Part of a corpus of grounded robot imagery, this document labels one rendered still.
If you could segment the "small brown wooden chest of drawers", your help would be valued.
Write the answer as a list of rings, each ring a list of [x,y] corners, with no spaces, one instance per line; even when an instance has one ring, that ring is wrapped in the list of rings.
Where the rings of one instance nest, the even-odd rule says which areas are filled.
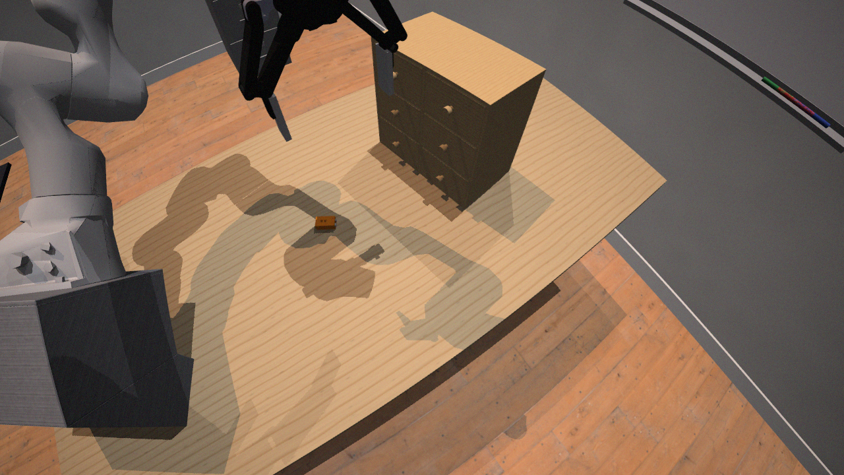
[[[421,106],[393,90],[420,109],[420,141],[391,121],[419,143],[419,170],[405,160],[407,164],[420,174],[424,112],[449,127],[424,110],[426,71],[445,79],[487,106],[477,145],[449,127],[477,148],[470,179],[427,148],[468,180],[462,205],[465,210],[509,172],[546,69],[439,13],[426,13],[410,19],[403,23],[403,27],[407,31],[407,39],[399,40],[397,52],[423,68]]]

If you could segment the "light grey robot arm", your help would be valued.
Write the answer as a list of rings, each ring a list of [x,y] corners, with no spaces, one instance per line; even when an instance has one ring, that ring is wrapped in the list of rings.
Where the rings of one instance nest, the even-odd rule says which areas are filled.
[[[102,150],[64,119],[134,121],[144,78],[115,40],[113,0],[31,0],[75,52],[0,40],[0,116],[29,163],[31,199],[0,240],[0,297],[76,288],[126,274]],[[104,196],[105,195],[105,196]]]

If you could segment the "orange-brown 9v battery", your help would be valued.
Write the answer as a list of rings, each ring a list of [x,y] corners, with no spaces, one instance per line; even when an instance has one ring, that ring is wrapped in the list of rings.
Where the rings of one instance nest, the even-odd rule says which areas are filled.
[[[315,228],[317,230],[334,230],[336,229],[335,216],[316,216]]]

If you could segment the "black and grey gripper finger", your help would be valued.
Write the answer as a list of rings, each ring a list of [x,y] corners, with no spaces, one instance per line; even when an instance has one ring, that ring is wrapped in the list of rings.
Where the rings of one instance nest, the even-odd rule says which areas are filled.
[[[309,18],[313,17],[316,3],[313,0],[303,0],[293,22],[284,15],[278,21],[276,35],[261,71],[257,77],[262,41],[264,36],[264,22],[269,18],[270,10],[275,9],[272,0],[241,0],[245,27],[241,51],[239,88],[245,100],[262,98],[266,112],[275,119],[278,131],[282,133],[286,142],[292,139],[286,120],[274,90],[278,79],[286,66],[287,58],[291,54],[293,45],[301,37]]]
[[[371,23],[346,0],[327,0],[337,10],[346,15],[353,23],[359,25],[362,30],[368,33],[371,37],[377,40],[376,54],[377,54],[377,70],[378,70],[378,85],[380,89],[385,91],[389,96],[393,93],[393,52],[398,51],[399,40],[407,39],[407,32],[403,24],[400,22],[397,13],[392,8],[389,0],[370,0],[373,7],[377,10],[379,17],[386,25],[386,33],[378,29],[376,25]]]

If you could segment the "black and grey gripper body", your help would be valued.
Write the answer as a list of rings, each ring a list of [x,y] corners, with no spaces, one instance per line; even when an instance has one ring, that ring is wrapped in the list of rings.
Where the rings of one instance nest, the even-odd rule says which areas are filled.
[[[278,12],[282,13],[287,19],[293,22],[293,18],[295,17],[299,4],[301,4],[302,1],[303,0],[272,0],[272,4],[274,4],[274,8],[278,10]],[[327,0],[313,1],[316,3],[316,8],[313,13],[313,17],[309,18],[307,25],[305,25],[305,30],[311,31],[318,29],[320,25],[323,24],[337,23],[337,19],[339,19],[342,15],[340,10],[334,8],[334,6]]]

